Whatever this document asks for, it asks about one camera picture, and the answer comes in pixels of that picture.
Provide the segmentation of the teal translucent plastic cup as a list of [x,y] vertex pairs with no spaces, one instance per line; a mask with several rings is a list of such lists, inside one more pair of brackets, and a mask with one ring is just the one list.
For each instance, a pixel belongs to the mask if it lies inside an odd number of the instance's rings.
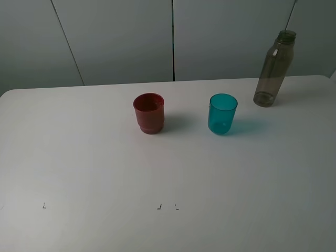
[[238,101],[229,94],[213,95],[209,101],[208,128],[217,135],[226,134],[231,128],[237,106]]

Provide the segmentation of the red plastic cup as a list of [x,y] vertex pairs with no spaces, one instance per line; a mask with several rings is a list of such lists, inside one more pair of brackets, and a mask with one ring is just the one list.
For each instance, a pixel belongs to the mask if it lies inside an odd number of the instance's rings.
[[164,99],[156,93],[144,93],[133,102],[140,130],[146,134],[157,134],[164,127]]

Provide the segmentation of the smoky translucent water bottle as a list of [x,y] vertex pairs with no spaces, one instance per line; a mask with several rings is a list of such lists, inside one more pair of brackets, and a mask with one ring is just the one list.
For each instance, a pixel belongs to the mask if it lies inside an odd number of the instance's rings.
[[267,51],[253,101],[260,107],[271,107],[280,90],[294,56],[296,33],[282,30]]

